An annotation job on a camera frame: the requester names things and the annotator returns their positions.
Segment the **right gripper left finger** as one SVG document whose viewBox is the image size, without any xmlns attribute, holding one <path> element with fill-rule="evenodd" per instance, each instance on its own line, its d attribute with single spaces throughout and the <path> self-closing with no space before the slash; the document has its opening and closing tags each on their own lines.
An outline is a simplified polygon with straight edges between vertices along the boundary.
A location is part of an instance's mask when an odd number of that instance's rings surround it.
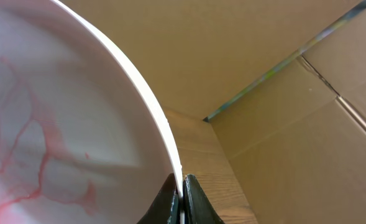
<svg viewBox="0 0 366 224">
<path fill-rule="evenodd" d="M 176 180 L 171 173 L 145 215 L 137 224 L 177 224 L 180 221 L 180 199 Z"/>
</svg>

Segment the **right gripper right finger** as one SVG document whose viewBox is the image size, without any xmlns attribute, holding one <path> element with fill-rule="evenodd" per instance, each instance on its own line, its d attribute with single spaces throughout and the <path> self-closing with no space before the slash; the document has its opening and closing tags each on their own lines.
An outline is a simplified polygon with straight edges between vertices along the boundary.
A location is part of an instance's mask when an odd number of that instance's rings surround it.
<svg viewBox="0 0 366 224">
<path fill-rule="evenodd" d="M 193 174 L 183 183 L 183 209 L 185 224 L 224 224 Z"/>
</svg>

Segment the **pink white plate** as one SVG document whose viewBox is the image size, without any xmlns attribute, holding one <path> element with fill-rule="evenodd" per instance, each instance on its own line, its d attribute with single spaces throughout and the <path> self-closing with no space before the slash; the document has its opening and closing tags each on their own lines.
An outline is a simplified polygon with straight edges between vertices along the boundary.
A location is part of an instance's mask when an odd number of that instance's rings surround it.
<svg viewBox="0 0 366 224">
<path fill-rule="evenodd" d="M 181 163 L 133 63 L 60 1 L 0 1 L 0 223 L 138 223 Z"/>
</svg>

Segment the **brown cardboard wall panel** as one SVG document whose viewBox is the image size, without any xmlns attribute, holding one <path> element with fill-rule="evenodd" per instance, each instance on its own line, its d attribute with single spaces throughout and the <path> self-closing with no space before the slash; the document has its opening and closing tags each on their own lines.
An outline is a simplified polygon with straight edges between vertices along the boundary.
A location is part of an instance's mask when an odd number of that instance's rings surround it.
<svg viewBox="0 0 366 224">
<path fill-rule="evenodd" d="M 143 75 L 218 214 L 366 223 L 366 1 L 67 1 Z"/>
</svg>

